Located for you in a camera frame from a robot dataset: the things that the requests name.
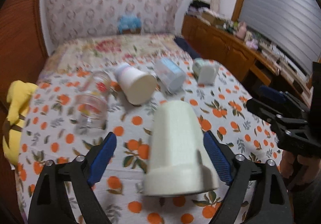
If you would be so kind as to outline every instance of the window blind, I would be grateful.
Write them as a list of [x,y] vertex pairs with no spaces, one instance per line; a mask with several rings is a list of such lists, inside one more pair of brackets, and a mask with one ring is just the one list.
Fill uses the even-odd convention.
[[321,54],[321,9],[316,0],[244,0],[239,20],[312,73],[312,62]]

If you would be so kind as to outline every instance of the dark blue cloth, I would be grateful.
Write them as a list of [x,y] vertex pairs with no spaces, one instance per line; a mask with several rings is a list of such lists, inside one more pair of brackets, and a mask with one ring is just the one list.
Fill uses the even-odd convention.
[[180,48],[182,48],[185,52],[187,52],[192,59],[201,58],[200,54],[196,52],[184,38],[175,37],[174,42],[176,42],[176,44]]

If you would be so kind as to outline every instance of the metal screw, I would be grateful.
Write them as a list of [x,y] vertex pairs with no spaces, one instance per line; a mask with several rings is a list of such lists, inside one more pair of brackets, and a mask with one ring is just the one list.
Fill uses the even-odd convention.
[[46,166],[51,166],[52,164],[54,164],[53,160],[47,160],[45,163]]
[[275,161],[274,160],[267,160],[266,163],[269,164],[270,166],[274,166],[275,165]]
[[81,162],[85,160],[85,156],[84,155],[79,155],[76,157],[76,161]]
[[242,154],[237,154],[237,155],[235,155],[235,158],[236,158],[238,161],[244,161],[244,160],[245,160],[245,156],[242,155]]

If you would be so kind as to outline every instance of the floral bedspread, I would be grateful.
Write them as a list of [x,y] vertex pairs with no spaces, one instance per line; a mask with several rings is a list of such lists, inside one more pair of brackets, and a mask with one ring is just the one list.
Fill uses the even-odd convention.
[[[265,162],[272,158],[279,165],[281,151],[276,145],[276,135],[270,131],[267,122],[247,111],[245,102],[251,96],[235,77],[221,66],[213,86],[197,85],[191,72],[193,61],[190,56],[171,41],[164,45],[153,54],[126,58],[126,61],[153,73],[155,58],[167,56],[187,73],[183,89],[170,94],[160,83],[152,99],[139,107],[126,101],[115,82],[113,70],[118,61],[106,61],[94,69],[86,69],[84,64],[83,69],[67,74],[54,73],[46,82],[40,83],[30,101],[21,136],[18,183],[22,188],[20,208],[26,216],[46,160],[52,159],[56,163],[71,161],[79,154],[86,154],[113,131],[118,141],[114,156],[101,181],[92,188],[112,223],[207,224],[227,192],[228,187],[222,182],[217,190],[199,195],[157,198],[142,194],[153,115],[160,105],[170,100],[189,103],[199,118],[200,127],[204,131],[211,130],[234,153],[242,153],[251,161]],[[107,126],[105,130],[84,128],[77,131],[75,97],[79,94],[79,86],[95,69],[107,71],[113,80]],[[254,183],[250,182],[235,223],[244,220],[253,188]],[[84,223],[71,183],[66,182],[66,190],[76,220]]]
[[75,39],[60,45],[48,58],[38,83],[53,74],[67,74],[75,68],[92,70],[108,62],[152,54],[173,42],[172,34],[116,35],[90,39]]

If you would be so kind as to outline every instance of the plush toy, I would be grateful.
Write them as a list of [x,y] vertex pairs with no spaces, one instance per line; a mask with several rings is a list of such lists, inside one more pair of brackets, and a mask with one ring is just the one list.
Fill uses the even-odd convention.
[[15,166],[18,164],[21,131],[29,100],[36,89],[37,86],[33,83],[14,81],[8,90],[7,103],[10,103],[10,107],[2,127],[2,143],[4,156]]

